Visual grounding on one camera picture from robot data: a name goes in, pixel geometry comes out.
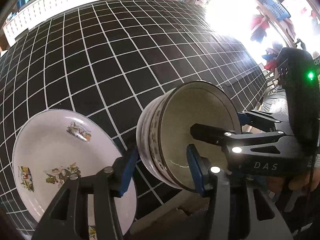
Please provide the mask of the person right hand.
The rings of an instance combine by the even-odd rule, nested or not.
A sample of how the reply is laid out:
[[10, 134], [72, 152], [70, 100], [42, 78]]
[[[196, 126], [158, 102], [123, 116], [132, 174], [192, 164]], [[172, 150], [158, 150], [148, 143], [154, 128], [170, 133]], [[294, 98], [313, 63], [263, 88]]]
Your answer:
[[[308, 188], [309, 180], [310, 180], [310, 172], [306, 172], [295, 176], [290, 180], [288, 188], [292, 191], [298, 191], [302, 188]], [[320, 178], [319, 167], [316, 167], [313, 171], [313, 177], [311, 182], [310, 191], [314, 191], [319, 186], [319, 178]], [[284, 177], [267, 177], [266, 185], [268, 189], [274, 193], [280, 193], [285, 183]]]

